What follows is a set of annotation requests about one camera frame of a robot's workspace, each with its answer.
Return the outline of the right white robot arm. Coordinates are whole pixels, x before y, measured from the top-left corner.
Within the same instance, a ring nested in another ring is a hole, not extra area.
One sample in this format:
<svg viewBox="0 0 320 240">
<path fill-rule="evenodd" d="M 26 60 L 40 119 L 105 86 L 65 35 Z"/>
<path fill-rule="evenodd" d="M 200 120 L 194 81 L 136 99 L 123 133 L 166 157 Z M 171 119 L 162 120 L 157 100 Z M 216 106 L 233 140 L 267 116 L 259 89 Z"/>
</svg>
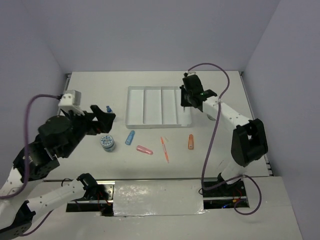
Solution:
<svg viewBox="0 0 320 240">
<path fill-rule="evenodd" d="M 231 160 L 226 168 L 218 174 L 217 190 L 223 196 L 235 190 L 235 182 L 246 172 L 247 166 L 261 159 L 268 152 L 268 143 L 263 122 L 250 119 L 222 101 L 222 96 L 211 89 L 205 90 L 196 74 L 184 74 L 183 85 L 180 86 L 182 107 L 193 107 L 215 119 L 213 133 L 205 156 L 201 173 L 204 184 L 207 164 L 217 134 L 218 126 L 223 125 L 232 131 Z"/>
</svg>

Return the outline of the blue ink jar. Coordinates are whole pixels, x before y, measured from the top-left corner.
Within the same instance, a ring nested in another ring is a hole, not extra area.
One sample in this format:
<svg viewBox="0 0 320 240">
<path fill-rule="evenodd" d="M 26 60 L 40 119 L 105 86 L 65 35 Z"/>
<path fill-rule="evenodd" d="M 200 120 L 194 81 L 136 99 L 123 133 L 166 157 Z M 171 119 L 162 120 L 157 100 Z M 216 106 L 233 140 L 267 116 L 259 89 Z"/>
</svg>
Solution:
<svg viewBox="0 0 320 240">
<path fill-rule="evenodd" d="M 100 144 L 102 148 L 109 153 L 113 152 L 116 149 L 116 142 L 114 138 L 109 134 L 104 135 L 100 138 Z"/>
<path fill-rule="evenodd" d="M 210 119 L 211 121 L 215 121 L 216 119 L 210 115 L 207 115 L 208 119 Z"/>
</svg>

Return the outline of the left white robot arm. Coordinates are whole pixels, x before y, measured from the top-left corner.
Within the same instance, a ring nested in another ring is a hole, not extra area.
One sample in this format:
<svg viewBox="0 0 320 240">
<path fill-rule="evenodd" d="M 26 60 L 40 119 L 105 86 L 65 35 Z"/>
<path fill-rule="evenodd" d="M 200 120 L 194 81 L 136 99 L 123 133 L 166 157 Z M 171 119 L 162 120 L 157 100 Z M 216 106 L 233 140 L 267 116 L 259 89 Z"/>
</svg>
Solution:
<svg viewBox="0 0 320 240">
<path fill-rule="evenodd" d="M 59 167 L 60 158 L 68 158 L 86 135 L 109 133 L 116 115 L 91 105 L 91 112 L 76 115 L 71 110 L 49 118 L 38 128 L 35 140 L 28 144 L 28 155 L 22 149 L 9 177 L 0 190 L 0 238 L 12 240 L 31 233 L 32 224 L 46 219 L 56 208 L 84 198 L 107 199 L 108 191 L 89 173 L 38 197 L 30 193 L 48 174 Z"/>
</svg>

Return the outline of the blue highlighter marker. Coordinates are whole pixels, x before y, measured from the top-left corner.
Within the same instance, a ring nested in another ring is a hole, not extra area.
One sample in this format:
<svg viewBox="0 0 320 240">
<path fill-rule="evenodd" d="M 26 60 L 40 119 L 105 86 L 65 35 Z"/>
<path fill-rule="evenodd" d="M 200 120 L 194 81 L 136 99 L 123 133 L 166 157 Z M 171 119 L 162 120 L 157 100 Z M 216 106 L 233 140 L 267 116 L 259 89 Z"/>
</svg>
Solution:
<svg viewBox="0 0 320 240">
<path fill-rule="evenodd" d="M 134 130 L 131 130 L 130 133 L 128 134 L 126 140 L 125 140 L 125 144 L 127 146 L 130 146 L 132 144 L 132 141 L 134 139 L 134 136 L 135 136 L 135 131 Z"/>
</svg>

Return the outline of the orange highlighter cap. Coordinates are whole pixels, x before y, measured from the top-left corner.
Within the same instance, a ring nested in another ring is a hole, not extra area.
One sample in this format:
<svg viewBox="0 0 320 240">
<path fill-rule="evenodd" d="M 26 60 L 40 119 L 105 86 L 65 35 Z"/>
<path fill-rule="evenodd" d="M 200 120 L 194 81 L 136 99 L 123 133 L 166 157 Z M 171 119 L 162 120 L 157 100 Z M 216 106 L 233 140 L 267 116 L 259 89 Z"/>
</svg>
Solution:
<svg viewBox="0 0 320 240">
<path fill-rule="evenodd" d="M 194 136 L 193 136 L 193 134 L 190 134 L 189 136 L 188 136 L 188 149 L 189 150 L 193 150 L 194 149 Z"/>
</svg>

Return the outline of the pink highlighter cap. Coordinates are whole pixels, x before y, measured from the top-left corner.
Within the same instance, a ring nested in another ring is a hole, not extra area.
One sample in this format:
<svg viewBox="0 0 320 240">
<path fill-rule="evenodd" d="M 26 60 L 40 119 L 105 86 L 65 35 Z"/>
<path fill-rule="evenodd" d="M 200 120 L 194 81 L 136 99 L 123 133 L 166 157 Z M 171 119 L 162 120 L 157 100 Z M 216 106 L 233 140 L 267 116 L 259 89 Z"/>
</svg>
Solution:
<svg viewBox="0 0 320 240">
<path fill-rule="evenodd" d="M 141 146 L 141 145 L 138 145 L 136 147 L 136 150 L 138 152 L 145 153 L 145 154 L 148 154 L 148 155 L 152 155 L 153 154 L 152 150 L 148 149 L 147 147 Z"/>
</svg>

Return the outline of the silver foil panel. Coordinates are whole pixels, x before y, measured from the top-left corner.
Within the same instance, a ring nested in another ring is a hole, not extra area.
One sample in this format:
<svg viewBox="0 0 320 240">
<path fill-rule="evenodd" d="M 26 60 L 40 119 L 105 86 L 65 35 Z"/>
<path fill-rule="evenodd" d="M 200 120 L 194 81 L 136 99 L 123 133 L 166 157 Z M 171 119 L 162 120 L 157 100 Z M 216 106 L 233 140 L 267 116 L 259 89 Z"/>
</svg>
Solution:
<svg viewBox="0 0 320 240">
<path fill-rule="evenodd" d="M 198 179 L 117 181 L 113 191 L 113 214 L 117 217 L 203 214 L 200 187 Z"/>
</svg>

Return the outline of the white compartment tray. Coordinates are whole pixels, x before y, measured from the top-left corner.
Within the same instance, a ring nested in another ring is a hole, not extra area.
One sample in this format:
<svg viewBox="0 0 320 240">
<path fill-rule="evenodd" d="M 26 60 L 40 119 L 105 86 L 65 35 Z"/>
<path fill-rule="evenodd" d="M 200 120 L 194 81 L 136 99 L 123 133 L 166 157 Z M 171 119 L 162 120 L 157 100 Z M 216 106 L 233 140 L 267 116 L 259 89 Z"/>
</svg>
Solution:
<svg viewBox="0 0 320 240">
<path fill-rule="evenodd" d="M 192 113 L 185 109 L 188 124 L 180 124 L 181 90 L 178 86 L 129 86 L 125 126 L 128 129 L 188 128 Z"/>
</svg>

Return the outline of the orange highlighter pen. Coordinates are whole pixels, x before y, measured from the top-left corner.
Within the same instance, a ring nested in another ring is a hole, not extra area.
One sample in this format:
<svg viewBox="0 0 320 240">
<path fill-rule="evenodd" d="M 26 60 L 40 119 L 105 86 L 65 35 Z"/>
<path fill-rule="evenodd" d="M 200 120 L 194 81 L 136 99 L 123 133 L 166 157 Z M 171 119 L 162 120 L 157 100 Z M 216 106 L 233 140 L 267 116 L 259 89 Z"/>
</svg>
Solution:
<svg viewBox="0 0 320 240">
<path fill-rule="evenodd" d="M 162 144 L 162 148 L 163 148 L 163 152 L 164 152 L 164 156 L 165 156 L 166 162 L 169 164 L 170 160 L 169 160 L 169 156 L 168 156 L 168 152 L 167 152 L 167 149 L 166 149 L 166 145 L 165 145 L 165 142 L 164 142 L 164 139 L 163 139 L 162 136 L 160 137 L 160 140 L 161 140 L 161 144 Z"/>
</svg>

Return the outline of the right blue ink jar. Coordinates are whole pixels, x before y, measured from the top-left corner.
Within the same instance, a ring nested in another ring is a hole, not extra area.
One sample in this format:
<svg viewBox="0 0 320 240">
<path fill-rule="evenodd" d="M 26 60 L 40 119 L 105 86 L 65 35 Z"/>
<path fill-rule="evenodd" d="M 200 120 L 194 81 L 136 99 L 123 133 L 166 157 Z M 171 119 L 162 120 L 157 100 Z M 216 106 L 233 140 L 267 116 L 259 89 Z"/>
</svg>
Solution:
<svg viewBox="0 0 320 240">
<path fill-rule="evenodd" d="M 207 115 L 208 119 L 210 119 L 211 121 L 215 121 L 216 119 L 210 115 Z"/>
</svg>

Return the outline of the small blue bottle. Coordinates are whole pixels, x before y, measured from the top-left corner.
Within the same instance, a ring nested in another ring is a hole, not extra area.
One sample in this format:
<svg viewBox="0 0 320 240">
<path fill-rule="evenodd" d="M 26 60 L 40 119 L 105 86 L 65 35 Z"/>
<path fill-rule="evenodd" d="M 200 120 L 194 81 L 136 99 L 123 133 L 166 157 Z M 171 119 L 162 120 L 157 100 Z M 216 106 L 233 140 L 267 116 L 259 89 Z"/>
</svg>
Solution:
<svg viewBox="0 0 320 240">
<path fill-rule="evenodd" d="M 113 110 L 111 109 L 111 107 L 109 105 L 106 106 L 106 112 L 113 114 Z"/>
</svg>

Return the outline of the left blue ink jar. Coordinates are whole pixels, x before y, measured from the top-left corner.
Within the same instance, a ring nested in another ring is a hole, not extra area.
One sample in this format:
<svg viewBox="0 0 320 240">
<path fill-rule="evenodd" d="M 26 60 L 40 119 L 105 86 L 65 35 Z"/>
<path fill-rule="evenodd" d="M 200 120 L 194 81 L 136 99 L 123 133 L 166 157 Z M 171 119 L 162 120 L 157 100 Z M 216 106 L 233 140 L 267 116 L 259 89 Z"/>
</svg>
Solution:
<svg viewBox="0 0 320 240">
<path fill-rule="evenodd" d="M 114 138 L 109 134 L 104 135 L 100 138 L 100 144 L 102 148 L 109 153 L 113 152 L 116 149 L 116 142 Z"/>
</svg>

